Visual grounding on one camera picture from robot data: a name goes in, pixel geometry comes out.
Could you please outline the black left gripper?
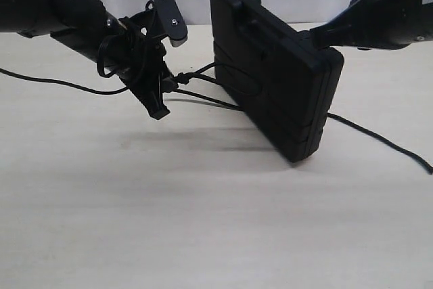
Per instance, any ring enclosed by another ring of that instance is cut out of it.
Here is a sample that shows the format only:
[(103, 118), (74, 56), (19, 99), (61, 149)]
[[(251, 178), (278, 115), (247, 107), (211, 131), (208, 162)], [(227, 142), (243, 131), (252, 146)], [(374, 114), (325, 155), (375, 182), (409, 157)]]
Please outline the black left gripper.
[(149, 116), (160, 120), (170, 113), (163, 92), (179, 88), (164, 56), (162, 40), (168, 33), (159, 24), (113, 24), (97, 34), (97, 73), (103, 79), (117, 76), (123, 87), (98, 91), (98, 95), (118, 95), (130, 91)]

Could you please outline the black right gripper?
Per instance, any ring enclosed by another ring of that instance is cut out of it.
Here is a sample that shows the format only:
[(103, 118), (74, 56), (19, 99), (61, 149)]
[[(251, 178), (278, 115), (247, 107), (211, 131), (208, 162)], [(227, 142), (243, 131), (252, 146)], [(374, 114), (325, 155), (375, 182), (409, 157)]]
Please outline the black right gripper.
[(432, 40), (432, 0), (351, 0), (343, 12), (309, 33), (317, 49), (342, 45), (350, 33), (355, 47), (402, 49)]

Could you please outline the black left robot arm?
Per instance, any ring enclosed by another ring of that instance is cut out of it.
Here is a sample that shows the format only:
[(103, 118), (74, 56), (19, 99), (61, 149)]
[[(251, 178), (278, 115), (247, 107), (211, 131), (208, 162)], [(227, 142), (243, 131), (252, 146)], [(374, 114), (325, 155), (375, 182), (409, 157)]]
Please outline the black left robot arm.
[(175, 0), (149, 0), (141, 12), (123, 18), (101, 0), (1, 0), (1, 32), (48, 35), (94, 62), (101, 78), (117, 76), (152, 118), (170, 112), (163, 93), (173, 76), (163, 40), (174, 47), (187, 40)]

